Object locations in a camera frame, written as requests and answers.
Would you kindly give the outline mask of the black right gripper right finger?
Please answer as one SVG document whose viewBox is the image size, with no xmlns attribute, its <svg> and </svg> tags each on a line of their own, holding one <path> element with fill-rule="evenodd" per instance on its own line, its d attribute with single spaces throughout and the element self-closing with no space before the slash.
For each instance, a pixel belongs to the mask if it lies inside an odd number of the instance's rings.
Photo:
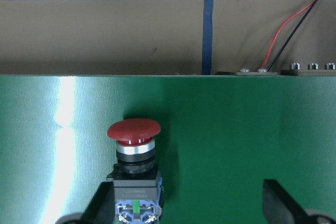
<svg viewBox="0 0 336 224">
<path fill-rule="evenodd" d="M 308 214 L 275 179 L 264 179 L 263 214 L 268 223 L 303 223 Z"/>
</svg>

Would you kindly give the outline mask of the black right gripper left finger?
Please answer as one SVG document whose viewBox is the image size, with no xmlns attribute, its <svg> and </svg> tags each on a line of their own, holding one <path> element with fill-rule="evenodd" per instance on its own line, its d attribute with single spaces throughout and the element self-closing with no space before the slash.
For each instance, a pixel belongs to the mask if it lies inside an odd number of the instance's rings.
<svg viewBox="0 0 336 224">
<path fill-rule="evenodd" d="M 81 223 L 113 223 L 115 197 L 113 182 L 102 182 L 81 216 Z"/>
</svg>

